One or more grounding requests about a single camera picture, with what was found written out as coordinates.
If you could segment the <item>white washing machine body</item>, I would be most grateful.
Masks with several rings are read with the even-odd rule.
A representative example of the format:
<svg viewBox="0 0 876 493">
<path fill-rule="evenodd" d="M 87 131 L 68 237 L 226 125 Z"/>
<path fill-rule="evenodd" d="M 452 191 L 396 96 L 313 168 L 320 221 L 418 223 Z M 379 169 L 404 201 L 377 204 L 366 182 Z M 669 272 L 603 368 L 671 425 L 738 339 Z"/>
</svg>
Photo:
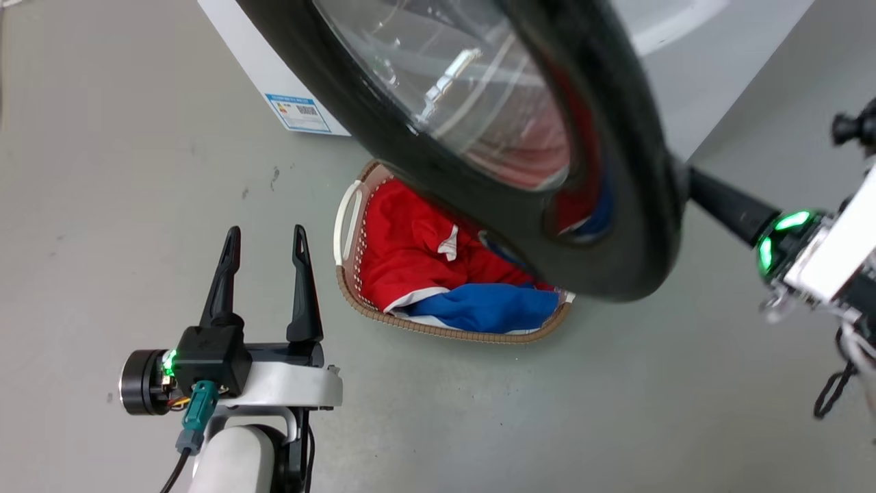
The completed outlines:
<svg viewBox="0 0 876 493">
<path fill-rule="evenodd" d="M 669 146 L 688 158 L 814 0 L 610 2 L 647 71 Z M 325 104 L 282 62 L 237 0 L 198 3 L 266 103 L 265 94 L 311 98 L 332 130 L 322 135 L 348 136 Z"/>
</svg>

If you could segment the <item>brown woven laundry basket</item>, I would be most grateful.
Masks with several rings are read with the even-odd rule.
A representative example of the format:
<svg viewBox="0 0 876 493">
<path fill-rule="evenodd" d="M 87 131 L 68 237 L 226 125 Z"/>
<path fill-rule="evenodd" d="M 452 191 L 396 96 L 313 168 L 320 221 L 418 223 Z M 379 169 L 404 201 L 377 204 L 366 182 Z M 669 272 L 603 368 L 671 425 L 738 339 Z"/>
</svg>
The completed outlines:
<svg viewBox="0 0 876 493">
<path fill-rule="evenodd" d="M 547 337 L 559 328 L 576 297 L 560 290 L 560 303 L 541 327 L 532 331 L 513 331 L 508 334 L 472 333 L 448 327 L 438 327 L 409 318 L 398 318 L 391 313 L 379 312 L 362 295 L 361 262 L 368 249 L 364 233 L 370 197 L 381 185 L 391 180 L 392 174 L 381 160 L 370 160 L 342 197 L 335 216 L 333 229 L 333 258 L 335 274 L 342 297 L 354 311 L 370 320 L 424 335 L 485 344 L 530 344 Z"/>
</svg>

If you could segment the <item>blue garment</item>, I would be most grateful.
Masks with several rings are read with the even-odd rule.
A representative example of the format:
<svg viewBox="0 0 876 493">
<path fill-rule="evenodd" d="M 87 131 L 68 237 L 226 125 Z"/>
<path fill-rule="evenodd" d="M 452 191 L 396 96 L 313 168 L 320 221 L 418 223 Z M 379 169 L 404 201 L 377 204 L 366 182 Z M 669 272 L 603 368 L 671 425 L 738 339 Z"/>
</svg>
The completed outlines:
<svg viewBox="0 0 876 493">
<path fill-rule="evenodd" d="M 408 299 L 412 303 L 391 308 L 391 315 L 466 333 L 525 335 L 544 327 L 574 296 L 530 284 L 469 283 L 426 297 L 416 292 Z"/>
</svg>

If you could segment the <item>black knobbed mount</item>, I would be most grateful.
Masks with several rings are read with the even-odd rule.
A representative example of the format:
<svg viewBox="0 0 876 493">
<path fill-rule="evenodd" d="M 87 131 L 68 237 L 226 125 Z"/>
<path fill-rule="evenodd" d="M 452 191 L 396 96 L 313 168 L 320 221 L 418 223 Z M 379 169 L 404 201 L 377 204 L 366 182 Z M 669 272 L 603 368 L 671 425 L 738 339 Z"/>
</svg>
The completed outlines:
<svg viewBox="0 0 876 493">
<path fill-rule="evenodd" d="M 830 138 L 835 147 L 856 141 L 867 152 L 876 153 L 876 97 L 856 116 L 836 114 L 830 125 Z"/>
</svg>

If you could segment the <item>black round glass washer door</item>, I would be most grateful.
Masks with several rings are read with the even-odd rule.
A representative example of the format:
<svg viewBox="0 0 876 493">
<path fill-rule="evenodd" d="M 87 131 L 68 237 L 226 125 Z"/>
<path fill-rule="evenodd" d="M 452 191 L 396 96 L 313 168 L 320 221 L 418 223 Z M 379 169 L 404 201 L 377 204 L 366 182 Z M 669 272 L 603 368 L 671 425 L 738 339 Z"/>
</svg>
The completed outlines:
<svg viewBox="0 0 876 493">
<path fill-rule="evenodd" d="M 237 0 L 398 180 L 539 281 L 611 302 L 669 276 L 683 193 L 609 0 Z"/>
</svg>

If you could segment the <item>right gripper white green-lit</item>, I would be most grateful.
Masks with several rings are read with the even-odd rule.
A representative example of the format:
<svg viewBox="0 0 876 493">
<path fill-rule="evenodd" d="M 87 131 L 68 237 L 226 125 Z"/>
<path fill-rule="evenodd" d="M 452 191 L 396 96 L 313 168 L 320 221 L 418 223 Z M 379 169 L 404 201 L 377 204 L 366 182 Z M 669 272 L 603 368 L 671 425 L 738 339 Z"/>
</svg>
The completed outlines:
<svg viewBox="0 0 876 493">
<path fill-rule="evenodd" d="M 780 209 L 689 169 L 689 199 L 732 236 L 755 247 L 770 295 L 760 311 L 776 323 L 797 305 L 851 323 L 876 320 L 876 164 L 839 212 Z"/>
</svg>

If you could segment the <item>blue white energy label sticker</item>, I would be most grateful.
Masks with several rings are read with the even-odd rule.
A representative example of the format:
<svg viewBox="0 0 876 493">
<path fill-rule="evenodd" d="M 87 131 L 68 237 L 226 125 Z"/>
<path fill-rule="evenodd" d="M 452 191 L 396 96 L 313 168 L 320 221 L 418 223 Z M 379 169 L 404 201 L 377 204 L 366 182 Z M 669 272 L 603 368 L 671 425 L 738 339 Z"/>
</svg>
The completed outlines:
<svg viewBox="0 0 876 493">
<path fill-rule="evenodd" d="M 265 94 L 265 98 L 279 120 L 290 131 L 331 134 L 332 130 L 311 98 L 289 97 L 284 94 Z"/>
</svg>

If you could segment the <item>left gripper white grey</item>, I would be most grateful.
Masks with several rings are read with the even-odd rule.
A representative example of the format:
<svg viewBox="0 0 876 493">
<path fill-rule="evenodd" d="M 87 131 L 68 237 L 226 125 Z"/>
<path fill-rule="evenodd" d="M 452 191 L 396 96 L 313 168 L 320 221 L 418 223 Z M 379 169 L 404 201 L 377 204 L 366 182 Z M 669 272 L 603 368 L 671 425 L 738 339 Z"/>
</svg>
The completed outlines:
<svg viewBox="0 0 876 493">
<path fill-rule="evenodd" d="M 235 275 L 240 266 L 243 235 L 231 227 L 223 243 L 215 275 L 201 312 L 200 327 L 244 327 L 234 311 Z M 132 416 L 157 416 L 183 407 L 184 419 L 210 419 L 221 411 L 298 408 L 331 409 L 342 404 L 342 379 L 333 367 L 317 366 L 324 331 L 313 274 L 309 241 L 303 225 L 295 225 L 292 251 L 295 268 L 293 312 L 287 326 L 290 344 L 245 344 L 253 362 L 241 396 L 231 399 L 212 381 L 195 384 L 191 396 L 178 388 L 172 370 L 176 349 L 134 351 L 123 365 L 119 399 Z"/>
</svg>

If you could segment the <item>red garment with white trim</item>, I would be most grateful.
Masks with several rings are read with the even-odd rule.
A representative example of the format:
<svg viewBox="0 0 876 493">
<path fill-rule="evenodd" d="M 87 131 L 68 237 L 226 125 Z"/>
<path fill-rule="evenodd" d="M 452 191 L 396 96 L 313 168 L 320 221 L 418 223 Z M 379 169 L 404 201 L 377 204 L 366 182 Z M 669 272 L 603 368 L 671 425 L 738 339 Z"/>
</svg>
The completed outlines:
<svg viewBox="0 0 876 493">
<path fill-rule="evenodd" d="M 397 179 L 370 197 L 363 231 L 361 293 L 384 313 L 469 283 L 553 288 L 491 252 L 475 231 Z"/>
</svg>

